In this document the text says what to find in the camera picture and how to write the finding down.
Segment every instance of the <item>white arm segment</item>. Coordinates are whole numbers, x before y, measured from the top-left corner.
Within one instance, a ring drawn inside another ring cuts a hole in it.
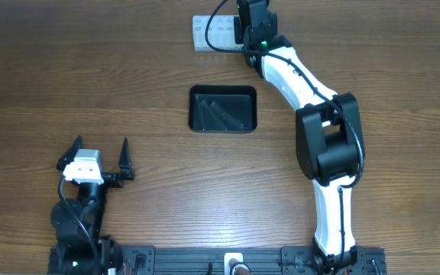
[[[321,84],[308,69],[301,63],[296,51],[292,47],[281,47],[270,51],[286,59],[291,59],[309,78],[310,82],[319,89],[319,92],[328,99],[332,99],[337,93]],[[264,78],[275,85],[294,110],[305,107],[311,103],[318,105],[324,99],[313,94],[306,81],[296,73],[288,63],[275,57],[265,56],[262,58]],[[323,121],[323,126],[330,125],[329,121]],[[313,180],[315,189],[315,203],[317,207],[317,230],[315,240],[325,255],[339,255],[341,253],[341,207],[339,202],[338,186],[351,184],[354,177],[344,176],[330,182],[328,187],[320,186]],[[351,189],[343,189],[344,203],[344,227],[345,248],[344,251],[355,245],[351,230]]]
[[[341,253],[341,205],[337,188],[351,184],[354,177],[344,176],[333,180],[327,187],[313,180],[315,190],[315,204],[317,206],[317,229],[315,230],[315,241],[325,255],[339,255]],[[349,251],[356,245],[351,229],[351,191],[342,189],[342,201],[344,203],[344,230],[345,248]]]
[[[332,99],[337,93],[321,84],[308,69],[301,63],[292,47],[281,47],[270,51],[286,59],[291,59],[310,79],[310,82],[319,89],[319,92],[325,97]],[[313,94],[305,80],[295,72],[295,68],[288,63],[274,57],[265,56],[262,58],[262,68],[264,78],[275,85],[294,110],[303,108],[312,103],[318,105],[324,100]]]

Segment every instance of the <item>cable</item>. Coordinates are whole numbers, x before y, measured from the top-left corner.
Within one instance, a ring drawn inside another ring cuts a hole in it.
[[[312,84],[312,82],[310,81],[308,76],[306,76],[306,74],[295,63],[293,63],[293,61],[291,61],[290,59],[284,58],[284,57],[279,56],[279,55],[274,54],[274,53],[270,53],[270,52],[267,52],[267,51],[262,51],[262,50],[245,50],[245,49],[242,49],[242,50],[224,50],[224,49],[217,48],[217,47],[213,46],[210,43],[210,40],[208,39],[208,30],[210,28],[210,24],[212,23],[212,19],[217,14],[218,10],[220,10],[220,8],[227,1],[228,0],[223,0],[222,3],[220,3],[220,5],[218,5],[218,7],[213,11],[212,15],[210,16],[210,19],[208,20],[208,23],[206,23],[206,30],[205,30],[205,41],[206,41],[206,43],[213,50],[216,50],[216,51],[221,52],[221,53],[259,54],[259,55],[263,55],[263,56],[274,57],[274,58],[277,58],[279,60],[282,60],[283,62],[288,63],[290,66],[295,68],[295,71],[298,73],[299,76],[301,76],[305,80],[306,84],[308,84],[308,86],[313,91],[313,93],[315,95],[317,95],[318,97],[320,97],[321,99],[323,99],[324,101],[326,101],[334,110],[336,110],[336,112],[339,114],[339,116],[344,120],[346,125],[349,127],[349,130],[351,130],[351,133],[354,136],[354,139],[355,139],[355,142],[356,142],[357,160],[359,162],[359,167],[358,167],[358,170],[357,170],[356,177],[354,178],[354,181],[351,184],[348,184],[346,186],[340,186],[340,187],[341,188],[352,188],[352,187],[356,186],[356,184],[358,184],[359,180],[363,176],[363,169],[364,169],[363,149],[362,149],[361,142],[359,141],[359,137],[356,134],[356,131],[355,131],[354,127],[352,127],[351,122],[345,116],[345,114],[341,110],[341,108],[339,108],[339,106],[337,106],[337,104],[335,104],[332,100],[326,98],[323,94],[321,94],[321,92],[319,92],[319,90]]]
[[[205,41],[206,43],[213,49],[221,53],[243,53],[243,54],[259,54],[262,56],[269,56],[277,58],[278,60],[282,60],[288,65],[295,68],[295,71],[298,73],[299,76],[301,76],[306,84],[310,87],[310,89],[313,91],[315,95],[323,99],[325,102],[327,102],[338,114],[339,116],[344,120],[345,124],[349,127],[349,130],[351,131],[352,135],[354,136],[355,143],[356,143],[356,149],[357,149],[357,160],[359,162],[359,167],[357,169],[356,177],[354,178],[354,181],[351,184],[345,185],[345,186],[339,186],[338,192],[339,192],[339,201],[341,206],[341,258],[339,259],[339,262],[335,265],[334,268],[334,275],[338,272],[338,264],[342,262],[344,259],[344,252],[345,252],[345,230],[344,230],[344,203],[342,201],[342,189],[349,189],[355,187],[358,183],[361,177],[363,176],[363,170],[364,170],[364,155],[363,155],[363,147],[361,146],[361,141],[359,140],[358,135],[356,134],[356,131],[354,127],[352,127],[351,122],[349,121],[348,117],[345,116],[344,112],[339,108],[337,104],[335,104],[332,100],[325,97],[321,92],[319,92],[319,89],[313,85],[313,83],[310,81],[310,79],[306,76],[306,74],[290,59],[284,58],[282,56],[279,56],[274,53],[270,53],[267,51],[261,51],[261,50],[246,50],[242,48],[242,50],[223,50],[220,48],[217,48],[213,46],[209,39],[208,39],[208,30],[210,28],[210,24],[212,23],[213,17],[217,14],[218,10],[227,2],[228,0],[223,0],[220,5],[213,11],[212,15],[210,16],[210,19],[208,20],[208,23],[206,24],[206,30],[205,30]]]
[[[64,204],[64,206],[66,206],[67,211],[69,212],[71,217],[74,219],[74,221],[77,222],[78,226],[82,229],[82,232],[84,232],[84,235],[86,236],[86,239],[88,239],[89,245],[91,245],[92,256],[94,257],[94,261],[95,261],[95,272],[94,272],[94,274],[95,275],[99,275],[99,274],[101,274],[101,272],[99,271],[100,268],[99,268],[98,249],[96,248],[96,245],[95,245],[94,241],[92,240],[91,236],[89,235],[88,231],[86,230],[86,227],[84,227],[84,225],[81,222],[81,220],[77,217],[77,215],[74,212],[74,210],[70,207],[69,202],[67,202],[66,197],[64,196],[64,193],[63,193],[64,181],[66,181],[66,178],[64,177],[64,175],[62,175],[62,177],[60,177],[59,188],[58,188],[60,201]]]

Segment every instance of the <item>black plastic container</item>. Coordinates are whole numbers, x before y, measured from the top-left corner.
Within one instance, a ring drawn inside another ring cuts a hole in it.
[[[189,91],[189,127],[196,132],[252,132],[257,127],[256,89],[252,86],[193,86]]]

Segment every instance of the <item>wooden tabletop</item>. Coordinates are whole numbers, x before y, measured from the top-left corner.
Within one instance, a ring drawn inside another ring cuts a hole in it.
[[[195,53],[192,16],[213,0],[0,0],[0,273],[45,273],[56,244],[57,159],[78,134],[136,179],[108,194],[121,244],[310,245],[312,184],[295,115],[234,54]],[[304,64],[359,101],[366,169],[352,197],[359,245],[390,273],[440,273],[440,1],[273,0]],[[230,1],[220,14],[233,15]],[[195,134],[195,84],[252,85],[251,134]],[[70,184],[67,196],[75,196]]]

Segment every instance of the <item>wooden table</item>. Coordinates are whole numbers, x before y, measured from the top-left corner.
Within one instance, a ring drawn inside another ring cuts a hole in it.
[[[104,233],[170,247],[310,245],[312,184],[294,113],[242,56],[195,53],[211,0],[0,0],[0,273],[45,273],[57,159],[78,134],[137,178],[108,194]],[[367,166],[357,243],[390,273],[440,273],[440,1],[276,0],[279,32],[328,87],[356,95]],[[236,12],[230,1],[221,14]],[[195,84],[252,85],[252,134],[195,134]],[[67,196],[76,188],[68,185]]]

